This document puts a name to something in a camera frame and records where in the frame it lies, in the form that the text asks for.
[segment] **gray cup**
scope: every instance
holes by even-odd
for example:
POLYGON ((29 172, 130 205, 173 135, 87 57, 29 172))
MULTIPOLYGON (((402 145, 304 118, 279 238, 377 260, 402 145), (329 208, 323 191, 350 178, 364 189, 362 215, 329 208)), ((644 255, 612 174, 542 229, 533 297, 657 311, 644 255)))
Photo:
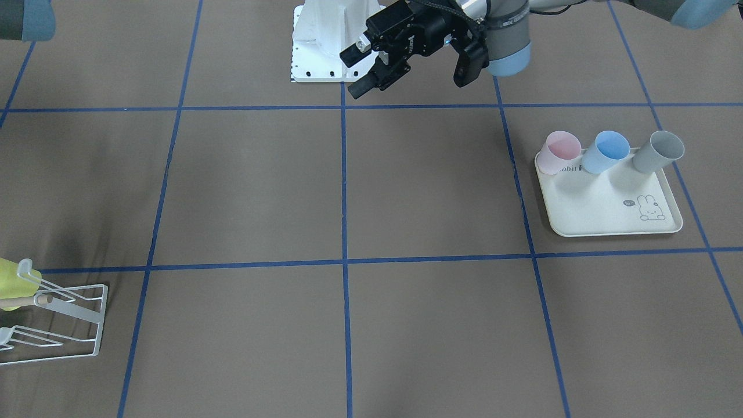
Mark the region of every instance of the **gray cup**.
POLYGON ((650 135, 632 157, 635 169, 641 173, 653 173, 684 156, 684 143, 668 131, 657 131, 650 135))

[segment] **pink cup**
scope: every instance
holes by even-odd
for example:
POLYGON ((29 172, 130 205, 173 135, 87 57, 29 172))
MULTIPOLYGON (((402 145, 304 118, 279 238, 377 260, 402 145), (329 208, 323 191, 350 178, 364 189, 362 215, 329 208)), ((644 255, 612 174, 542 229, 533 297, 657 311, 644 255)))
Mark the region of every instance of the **pink cup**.
POLYGON ((536 157, 536 166, 544 174, 557 174, 572 160, 580 156, 580 141, 575 135, 565 131, 552 132, 547 137, 542 151, 536 157))

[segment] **yellow-green cup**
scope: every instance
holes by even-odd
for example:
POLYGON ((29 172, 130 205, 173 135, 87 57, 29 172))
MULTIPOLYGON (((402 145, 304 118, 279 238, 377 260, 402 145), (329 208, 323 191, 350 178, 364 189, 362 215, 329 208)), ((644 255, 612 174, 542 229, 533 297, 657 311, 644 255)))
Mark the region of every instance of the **yellow-green cup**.
MULTIPOLYGON (((17 275, 18 263, 0 258, 0 299, 25 298, 36 294, 39 289, 38 283, 23 280, 17 275)), ((42 274, 31 270, 35 277, 41 278, 42 274)), ((18 309, 18 306, 2 308, 4 311, 18 309)))

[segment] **blue grid line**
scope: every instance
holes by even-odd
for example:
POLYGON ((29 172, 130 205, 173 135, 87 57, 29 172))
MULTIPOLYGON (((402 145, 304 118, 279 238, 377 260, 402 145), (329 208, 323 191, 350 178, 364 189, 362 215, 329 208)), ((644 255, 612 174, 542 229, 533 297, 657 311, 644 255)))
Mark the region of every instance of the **blue grid line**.
POLYGON ((347 105, 348 110, 360 109, 487 109, 497 108, 496 103, 470 104, 382 104, 382 105, 347 105))
POLYGON ((343 246, 343 324, 345 329, 345 414, 354 416, 354 386, 351 368, 351 298, 348 289, 348 171, 346 164, 345 83, 340 84, 340 149, 341 149, 341 242, 343 246))
MULTIPOLYGON (((627 38, 624 36, 622 25, 619 23, 617 14, 614 12, 614 7, 611 5, 611 0, 606 2, 606 4, 609 7, 609 11, 611 12, 611 17, 614 19, 614 23, 616 24, 617 29, 619 30, 619 34, 622 38, 622 42, 624 43, 624 47, 627 50, 627 55, 629 56, 629 60, 632 62, 632 66, 635 68, 637 79, 640 81, 640 85, 642 86, 643 92, 645 93, 645 98, 648 101, 648 106, 650 107, 653 117, 655 118, 655 124, 658 127, 658 129, 662 130, 663 125, 661 124, 660 118, 658 118, 658 113, 655 111, 655 105, 650 99, 650 94, 648 93, 648 90, 646 88, 645 81, 643 80, 643 76, 640 73, 639 67, 637 66, 637 63, 635 61, 635 56, 632 54, 632 50, 629 47, 627 38)), ((707 234, 704 232, 704 227, 702 227, 701 220, 699 219, 699 215, 697 214, 697 211, 694 207, 694 201, 692 200, 691 194, 689 193, 689 189, 687 188, 686 182, 684 181, 684 177, 681 175, 681 171, 678 169, 678 164, 676 164, 675 162, 673 163, 673 168, 676 171, 676 176, 678 177, 679 183, 681 184, 681 189, 684 191, 684 195, 686 196, 687 201, 689 203, 689 207, 692 211, 692 215, 694 216, 694 220, 697 224, 697 229, 699 230, 702 240, 704 241, 704 246, 707 248, 707 252, 710 256, 710 261, 712 262, 712 265, 715 269, 715 273, 717 274, 717 279, 720 282, 720 286, 722 286, 722 291, 725 294, 728 305, 730 306, 730 311, 732 311, 733 317, 735 318, 736 323, 738 324, 738 329, 741 335, 743 335, 743 321, 741 320, 741 316, 738 312, 738 309, 736 308, 735 301, 733 300, 733 297, 730 294, 730 290, 727 288, 727 283, 725 283, 725 278, 723 277, 722 271, 720 270, 720 267, 717 263, 717 259, 715 258, 715 252, 712 250, 710 241, 707 239, 707 234)))
POLYGON ((662 106, 662 107, 739 107, 743 106, 743 102, 740 103, 656 103, 653 102, 652 104, 655 107, 662 106))
POLYGON ((529 255, 531 258, 531 266, 534 270, 534 278, 536 279, 536 288, 539 291, 539 301, 542 304, 542 315, 545 319, 545 328, 547 330, 547 337, 550 343, 550 351, 552 352, 552 362, 555 367, 555 374, 557 375, 557 384, 559 385, 560 398, 562 399, 562 408, 565 412, 565 418, 571 418, 570 404, 568 403, 568 393, 565 390, 565 381, 562 378, 562 368, 559 363, 559 356, 557 354, 557 344, 555 344, 554 332, 552 330, 552 320, 550 319, 549 308, 547 307, 547 298, 545 296, 544 286, 542 285, 542 274, 539 272, 539 263, 534 251, 534 241, 531 236, 531 228, 529 226, 529 216, 526 212, 526 204, 524 202, 524 194, 521 189, 521 182, 519 181, 519 169, 516 166, 516 158, 513 155, 513 145, 510 140, 510 133, 508 132, 508 122, 506 120, 505 107, 503 107, 503 99, 501 97, 501 89, 498 84, 498 78, 493 77, 493 85, 496 88, 496 97, 498 99, 499 111, 501 114, 501 122, 503 123, 503 133, 506 138, 506 145, 508 147, 508 157, 510 158, 511 165, 513 166, 513 180, 516 183, 516 192, 519 194, 519 200, 521 201, 521 211, 524 217, 524 229, 526 231, 526 239, 529 244, 529 255))
POLYGON ((712 247, 712 251, 718 253, 732 253, 743 251, 743 247, 712 247))
POLYGON ((430 257, 351 258, 348 264, 439 263, 444 261, 523 260, 531 254, 443 255, 430 257))
POLYGON ((145 266, 123 267, 83 267, 81 269, 40 269, 41 274, 87 274, 87 273, 122 273, 126 271, 145 271, 145 266))
POLYGON ((503 107, 644 107, 647 103, 503 103, 503 107))
POLYGON ((295 106, 184 106, 184 111, 215 111, 215 110, 338 110, 338 105, 295 105, 295 106))
POLYGON ((572 258, 572 257, 617 257, 659 254, 699 254, 706 253, 706 248, 661 248, 654 250, 617 250, 617 251, 576 251, 564 253, 537 253, 536 258, 572 258))
POLYGON ((28 65, 28 60, 31 59, 31 54, 33 53, 33 49, 36 47, 36 42, 32 42, 31 45, 28 46, 28 52, 26 53, 26 57, 23 59, 23 63, 21 64, 21 69, 18 71, 18 76, 16 77, 16 81, 13 83, 13 89, 10 90, 10 96, 7 98, 7 102, 5 103, 5 107, 3 108, 2 115, 0 115, 0 128, 2 128, 3 123, 5 123, 5 118, 7 118, 8 111, 10 110, 10 105, 13 104, 13 99, 16 98, 16 92, 18 91, 18 86, 21 85, 21 79, 23 78, 23 73, 26 72, 26 66, 28 65))
MULTIPOLYGON (((703 254, 709 252, 707 248, 658 248, 649 250, 615 250, 615 251, 575 251, 557 253, 529 254, 483 254, 483 255, 442 255, 427 257, 378 257, 378 258, 348 258, 326 260, 292 260, 292 261, 252 261, 244 263, 207 263, 207 264, 163 264, 153 265, 151 271, 184 271, 184 270, 218 270, 218 269, 260 269, 272 267, 298 266, 341 266, 351 264, 387 264, 387 263, 440 263, 458 261, 485 261, 485 260, 527 260, 536 258, 577 258, 577 257, 627 257, 659 254, 703 254)), ((736 253, 743 252, 743 247, 713 247, 712 252, 736 253)), ((147 266, 118 266, 118 267, 82 267, 41 269, 42 274, 82 274, 82 273, 117 273, 124 271, 145 271, 147 266)))
POLYGON ((121 398, 119 401, 118 418, 123 418, 124 410, 126 408, 126 397, 129 394, 129 382, 132 378, 132 368, 134 367, 134 357, 137 352, 137 342, 139 340, 139 332, 142 325, 142 315, 144 312, 145 299, 147 297, 147 288, 149 286, 149 277, 152 272, 152 261, 155 257, 155 246, 158 242, 158 231, 160 229, 160 219, 163 214, 163 206, 165 204, 165 193, 168 187, 168 173, 170 170, 170 163, 173 159, 173 149, 175 148, 175 141, 178 137, 178 126, 181 122, 181 112, 186 99, 186 88, 188 86, 188 77, 191 69, 191 61, 193 60, 193 51, 196 46, 196 37, 198 35, 198 24, 201 20, 201 9, 204 5, 204 0, 198 0, 198 6, 196 8, 196 17, 194 19, 193 33, 191 35, 191 44, 189 46, 188 58, 186 59, 186 69, 184 71, 183 83, 181 85, 181 96, 178 100, 178 111, 175 114, 175 122, 173 123, 173 133, 170 138, 170 148, 168 149, 168 159, 165 163, 165 170, 163 174, 163 182, 160 187, 160 199, 158 202, 158 211, 155 214, 155 225, 152 228, 152 244, 150 245, 149 255, 147 256, 147 265, 144 272, 144 279, 142 281, 142 291, 140 293, 139 306, 137 307, 137 318, 134 321, 134 331, 132 333, 132 345, 129 348, 129 359, 126 363, 126 372, 124 374, 124 383, 121 389, 121 398))
POLYGON ((611 18, 614 20, 614 24, 617 26, 617 29, 619 30, 619 36, 622 39, 622 43, 624 44, 624 49, 627 51, 627 56, 629 57, 629 61, 632 63, 632 67, 635 69, 635 74, 637 75, 637 79, 640 82, 640 87, 643 89, 643 94, 645 95, 645 99, 647 100, 647 106, 650 106, 650 111, 652 112, 652 116, 655 119, 655 123, 660 126, 661 120, 658 119, 658 113, 655 111, 655 107, 652 104, 652 100, 650 100, 650 93, 648 92, 648 89, 645 86, 645 82, 643 81, 642 75, 640 75, 640 68, 637 66, 637 62, 635 61, 635 56, 632 55, 632 51, 629 49, 629 42, 627 42, 627 38, 626 36, 624 36, 624 31, 622 30, 622 26, 619 24, 619 19, 617 18, 617 14, 614 12, 614 6, 611 5, 611 0, 608 0, 606 2, 606 6, 609 8, 609 12, 611 13, 611 18))
MULTIPOLYGON (((644 107, 648 103, 504 103, 509 108, 580 108, 580 107, 644 107)), ((655 107, 740 107, 743 103, 653 103, 655 107)), ((494 103, 471 104, 390 104, 390 105, 347 105, 347 110, 362 109, 496 109, 494 103)), ((60 108, 16 108, 3 111, 10 113, 94 113, 94 112, 214 112, 220 110, 339 110, 340 105, 296 105, 296 106, 132 106, 132 107, 60 107, 60 108)))
POLYGON ((297 267, 297 266, 336 266, 342 260, 297 260, 297 261, 256 261, 251 263, 213 263, 213 264, 169 264, 152 266, 152 271, 179 270, 219 270, 219 269, 260 269, 264 267, 297 267))
POLYGON ((8 113, 95 113, 95 112, 173 112, 178 107, 60 107, 39 109, 9 109, 8 113))

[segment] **tray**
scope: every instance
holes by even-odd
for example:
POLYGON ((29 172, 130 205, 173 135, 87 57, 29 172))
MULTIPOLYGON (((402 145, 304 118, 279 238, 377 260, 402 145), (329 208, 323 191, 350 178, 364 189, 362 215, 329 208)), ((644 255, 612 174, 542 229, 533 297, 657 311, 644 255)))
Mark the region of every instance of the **tray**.
POLYGON ((534 168, 552 229, 563 237, 672 234, 684 221, 663 169, 643 174, 629 156, 607 171, 590 174, 581 156, 554 176, 534 168))

